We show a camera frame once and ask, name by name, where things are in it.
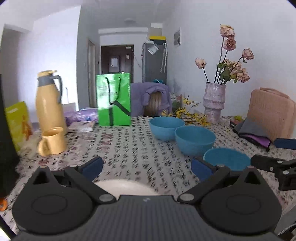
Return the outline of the dried pink roses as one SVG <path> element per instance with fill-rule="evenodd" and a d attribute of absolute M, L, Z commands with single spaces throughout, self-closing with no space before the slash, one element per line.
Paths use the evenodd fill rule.
<path fill-rule="evenodd" d="M 250 48 L 243 49 L 241 56 L 237 61 L 227 59 L 229 52 L 236 49 L 236 40 L 234 28 L 230 25 L 220 25 L 219 29 L 222 37 L 222 44 L 220 48 L 219 62 L 216 65 L 216 72 L 214 83 L 226 85 L 227 82 L 245 83 L 250 80 L 250 76 L 242 65 L 246 64 L 248 60 L 254 59 L 254 54 Z"/>

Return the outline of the grey purple folded cloth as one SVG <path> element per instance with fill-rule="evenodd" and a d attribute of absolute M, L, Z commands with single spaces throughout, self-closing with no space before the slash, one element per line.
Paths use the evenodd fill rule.
<path fill-rule="evenodd" d="M 266 129 L 258 123 L 249 120 L 248 118 L 244 120 L 233 119 L 230 121 L 230 127 L 232 128 L 232 131 L 238 135 L 238 137 L 243 138 L 251 144 L 261 147 L 269 152 L 272 140 L 270 139 Z"/>

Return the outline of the purple tissue pack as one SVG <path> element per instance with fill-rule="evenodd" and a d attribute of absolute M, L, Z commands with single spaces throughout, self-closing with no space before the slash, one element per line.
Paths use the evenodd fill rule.
<path fill-rule="evenodd" d="M 83 109 L 80 111 L 67 111 L 67 112 L 64 112 L 64 117 L 68 126 L 73 122 L 79 122 L 79 121 L 95 121 L 97 123 L 98 110 Z"/>

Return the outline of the black paper bag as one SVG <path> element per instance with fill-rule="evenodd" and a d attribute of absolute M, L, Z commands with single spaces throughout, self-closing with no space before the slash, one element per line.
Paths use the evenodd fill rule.
<path fill-rule="evenodd" d="M 0 95 L 0 185 L 1 198 L 4 198 L 10 194 L 19 178 L 16 166 L 19 163 L 20 158 L 16 152 L 9 126 L 6 121 L 2 89 L 0 90 Z"/>

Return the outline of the green paper bag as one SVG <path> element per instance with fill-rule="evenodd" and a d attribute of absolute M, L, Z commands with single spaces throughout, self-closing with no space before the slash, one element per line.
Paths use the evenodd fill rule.
<path fill-rule="evenodd" d="M 129 73 L 97 75 L 96 95 L 100 126 L 131 125 Z"/>

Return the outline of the blue bowl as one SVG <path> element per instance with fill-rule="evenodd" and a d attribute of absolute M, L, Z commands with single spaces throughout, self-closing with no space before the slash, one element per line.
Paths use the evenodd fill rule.
<path fill-rule="evenodd" d="M 212 166 L 223 164 L 232 171 L 242 171 L 251 165 L 250 157 L 242 152 L 228 148 L 213 148 L 208 150 L 203 160 Z"/>
<path fill-rule="evenodd" d="M 180 118 L 160 116 L 149 120 L 149 126 L 154 137 L 161 141 L 174 141 L 175 130 L 184 126 L 185 122 Z"/>
<path fill-rule="evenodd" d="M 187 156 L 203 156 L 212 149 L 215 134 L 200 126 L 181 126 L 175 130 L 175 140 L 180 151 Z"/>

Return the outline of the yellow mug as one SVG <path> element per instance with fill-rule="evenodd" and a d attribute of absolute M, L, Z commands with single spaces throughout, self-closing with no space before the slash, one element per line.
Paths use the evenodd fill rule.
<path fill-rule="evenodd" d="M 38 144 L 41 156 L 61 154 L 67 149 L 67 143 L 62 127 L 54 127 L 42 132 L 42 139 Z"/>

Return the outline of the grey refrigerator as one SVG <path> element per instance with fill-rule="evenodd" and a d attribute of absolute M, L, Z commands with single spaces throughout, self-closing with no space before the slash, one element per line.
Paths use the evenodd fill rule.
<path fill-rule="evenodd" d="M 167 44 L 143 43 L 142 82 L 167 83 Z"/>

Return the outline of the yellow green snack box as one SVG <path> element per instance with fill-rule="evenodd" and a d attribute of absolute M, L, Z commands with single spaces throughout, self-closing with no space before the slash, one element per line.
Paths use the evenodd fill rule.
<path fill-rule="evenodd" d="M 27 105 L 24 101 L 5 108 L 11 138 L 18 152 L 33 134 Z"/>

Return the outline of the chair with purple cover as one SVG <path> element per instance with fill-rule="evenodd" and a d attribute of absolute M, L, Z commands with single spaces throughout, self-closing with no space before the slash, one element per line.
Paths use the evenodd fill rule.
<path fill-rule="evenodd" d="M 154 109 L 152 116 L 159 116 L 163 110 L 172 112 L 169 87 L 154 82 L 132 83 L 130 85 L 131 117 L 145 116 L 145 111 Z"/>

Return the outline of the yellow box on refrigerator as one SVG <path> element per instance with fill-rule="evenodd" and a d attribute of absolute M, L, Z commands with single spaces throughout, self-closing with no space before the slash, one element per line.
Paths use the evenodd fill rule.
<path fill-rule="evenodd" d="M 151 41 L 166 41 L 165 36 L 149 36 L 149 40 Z"/>

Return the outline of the yellow thermos jug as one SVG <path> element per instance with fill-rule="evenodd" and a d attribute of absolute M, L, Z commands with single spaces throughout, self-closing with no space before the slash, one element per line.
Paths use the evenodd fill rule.
<path fill-rule="evenodd" d="M 61 127 L 67 133 L 67 125 L 62 107 L 63 84 L 55 70 L 38 73 L 36 93 L 36 112 L 41 131 Z"/>

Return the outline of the dark brown door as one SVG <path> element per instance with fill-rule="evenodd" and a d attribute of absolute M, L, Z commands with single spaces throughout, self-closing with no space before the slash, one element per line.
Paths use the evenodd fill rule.
<path fill-rule="evenodd" d="M 133 45 L 101 46 L 100 50 L 100 73 L 128 73 L 133 83 Z"/>

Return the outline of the white book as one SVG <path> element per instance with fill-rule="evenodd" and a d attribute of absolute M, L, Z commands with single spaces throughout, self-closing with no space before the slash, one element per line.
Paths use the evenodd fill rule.
<path fill-rule="evenodd" d="M 95 121 L 77 121 L 73 122 L 68 127 L 69 132 L 93 132 L 94 126 L 96 122 Z"/>

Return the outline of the yellow flower branch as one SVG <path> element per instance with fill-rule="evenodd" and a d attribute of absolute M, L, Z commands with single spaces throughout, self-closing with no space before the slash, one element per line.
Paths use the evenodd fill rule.
<path fill-rule="evenodd" d="M 162 111 L 162 116 L 165 117 L 175 117 L 183 120 L 185 125 L 198 125 L 198 126 L 210 126 L 211 124 L 207 121 L 207 115 L 202 113 L 194 113 L 193 109 L 198 107 L 200 102 L 189 100 L 190 96 L 185 97 L 182 100 L 181 107 L 178 107 L 172 112 L 167 110 Z"/>

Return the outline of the cream plate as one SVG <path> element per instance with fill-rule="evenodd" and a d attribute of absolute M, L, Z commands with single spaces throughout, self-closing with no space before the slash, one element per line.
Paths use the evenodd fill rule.
<path fill-rule="evenodd" d="M 95 182 L 95 185 L 112 194 L 116 199 L 121 195 L 157 196 L 158 192 L 140 182 L 126 179 L 109 179 Z"/>

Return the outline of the calligraphy print tablecloth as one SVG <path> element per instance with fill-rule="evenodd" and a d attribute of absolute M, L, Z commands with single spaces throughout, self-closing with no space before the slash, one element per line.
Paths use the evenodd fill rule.
<path fill-rule="evenodd" d="M 18 229 L 11 214 L 12 205 L 41 165 L 51 170 L 61 170 L 68 165 L 81 165 L 100 156 L 103 170 L 98 180 L 134 180 L 163 195 L 178 196 L 199 181 L 191 171 L 190 157 L 181 153 L 176 142 L 163 142 L 153 136 L 149 118 L 133 118 L 130 126 L 96 126 L 93 132 L 69 133 L 66 140 L 67 150 L 61 154 L 21 156 L 16 167 L 19 179 L 7 197 L 8 207 L 1 212 L 1 217 L 14 232 Z"/>

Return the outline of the pink hard case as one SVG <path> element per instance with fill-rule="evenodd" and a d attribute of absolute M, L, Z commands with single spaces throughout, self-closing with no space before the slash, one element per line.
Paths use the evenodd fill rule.
<path fill-rule="evenodd" d="M 247 118 L 261 125 L 269 138 L 291 138 L 295 129 L 295 102 L 272 88 L 260 87 L 251 93 Z"/>

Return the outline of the pink textured vase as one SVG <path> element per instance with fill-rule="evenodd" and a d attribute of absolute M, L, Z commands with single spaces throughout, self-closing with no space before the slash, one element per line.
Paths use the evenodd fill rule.
<path fill-rule="evenodd" d="M 206 83 L 203 97 L 204 114 L 211 124 L 219 124 L 221 111 L 225 104 L 226 85 L 216 83 Z"/>

